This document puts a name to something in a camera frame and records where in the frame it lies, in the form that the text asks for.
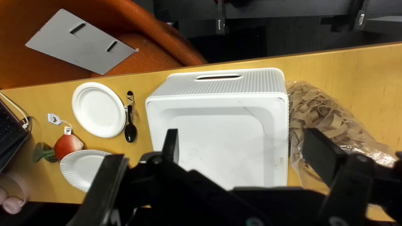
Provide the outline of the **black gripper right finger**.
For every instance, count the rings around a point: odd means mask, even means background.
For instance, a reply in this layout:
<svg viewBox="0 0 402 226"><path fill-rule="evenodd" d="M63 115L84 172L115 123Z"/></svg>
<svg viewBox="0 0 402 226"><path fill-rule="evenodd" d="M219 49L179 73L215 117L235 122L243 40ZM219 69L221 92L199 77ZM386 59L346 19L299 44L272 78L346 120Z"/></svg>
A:
<svg viewBox="0 0 402 226"><path fill-rule="evenodd" d="M365 226L373 189L373 162L347 155L316 128L304 131L303 159L329 187L318 214L319 226Z"/></svg>

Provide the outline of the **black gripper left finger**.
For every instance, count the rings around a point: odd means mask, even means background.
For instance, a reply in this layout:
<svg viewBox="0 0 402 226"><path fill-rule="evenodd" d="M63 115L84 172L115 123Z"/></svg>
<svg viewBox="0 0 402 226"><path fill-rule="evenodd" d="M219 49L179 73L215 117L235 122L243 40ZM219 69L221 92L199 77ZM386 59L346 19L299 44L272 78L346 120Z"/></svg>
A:
<svg viewBox="0 0 402 226"><path fill-rule="evenodd" d="M123 226L116 201L128 170L123 155L106 156L78 212L67 226Z"/></svg>

